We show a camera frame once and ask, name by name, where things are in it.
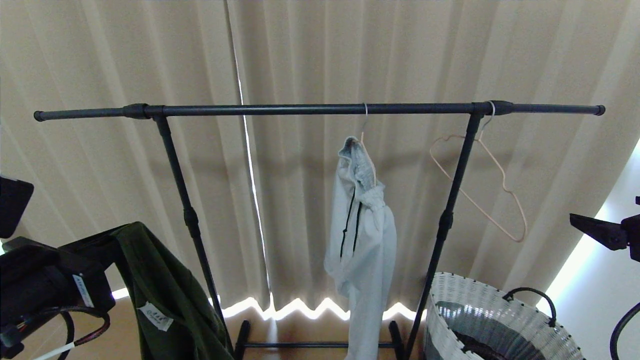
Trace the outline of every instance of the hanging garment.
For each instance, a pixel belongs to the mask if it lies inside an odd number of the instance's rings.
[[[142,359],[233,360],[204,290],[151,231],[135,222],[111,235],[124,253],[116,265],[136,308]]]
[[[376,183],[363,144],[349,137],[338,155],[324,269],[335,279],[338,293],[349,299],[346,360],[371,360],[378,356],[382,312],[396,263],[396,225],[385,205],[385,186]]]

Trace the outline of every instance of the basket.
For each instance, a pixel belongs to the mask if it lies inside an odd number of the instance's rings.
[[[552,316],[513,298],[533,291],[549,301]],[[571,335],[556,323],[544,293],[504,293],[466,277],[439,273],[427,301],[427,360],[584,360]]]

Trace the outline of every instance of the rack bottom crossbar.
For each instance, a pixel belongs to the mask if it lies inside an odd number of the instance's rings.
[[[241,360],[244,357],[246,348],[348,348],[349,343],[340,341],[318,341],[318,342],[301,342],[301,343],[249,343],[249,332],[251,323],[248,320],[242,322],[238,341],[234,351],[235,358]],[[400,331],[395,321],[389,323],[389,332],[391,333],[391,342],[379,343],[379,348],[392,348],[396,351],[396,359],[403,358],[404,345],[400,337]]]

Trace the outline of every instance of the basket handle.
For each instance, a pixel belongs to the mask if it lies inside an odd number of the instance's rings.
[[[551,301],[551,298],[547,296],[547,294],[543,293],[542,291],[538,290],[538,289],[534,289],[534,288],[515,288],[511,291],[509,291],[508,293],[506,293],[506,295],[504,295],[502,298],[504,300],[507,301],[511,301],[513,300],[513,294],[518,293],[520,291],[531,291],[534,292],[540,296],[542,296],[543,298],[545,298],[545,300],[549,303],[549,307],[551,308],[551,319],[549,320],[549,326],[550,327],[555,327],[556,326],[556,307],[554,305],[554,303]]]

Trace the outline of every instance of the brown floor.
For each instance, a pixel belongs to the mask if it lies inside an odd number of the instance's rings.
[[[138,346],[138,327],[134,316],[134,309],[129,299],[119,300],[109,312],[111,327],[101,337],[71,351],[68,360],[97,360],[97,359],[132,359],[140,358]],[[76,334],[86,334],[101,324],[102,320],[88,315],[73,315],[76,323]],[[316,320],[309,320],[299,312],[293,312],[286,318],[274,321],[264,321],[254,309],[247,309],[242,313],[227,319],[229,333],[235,342],[243,320],[252,323],[250,341],[346,341],[349,323],[335,316],[331,311],[325,312]],[[404,341],[411,329],[412,321],[402,315],[397,315],[400,332]],[[380,331],[381,341],[390,341],[387,329],[389,321],[385,321]],[[66,329],[58,317],[34,332],[24,342],[25,350],[15,359],[27,360],[40,356],[64,344]],[[413,351],[412,359],[418,359],[418,346]],[[285,360],[285,359],[343,359],[346,349],[256,349],[250,348],[244,354],[246,360]],[[381,349],[380,360],[395,359],[392,349]]]

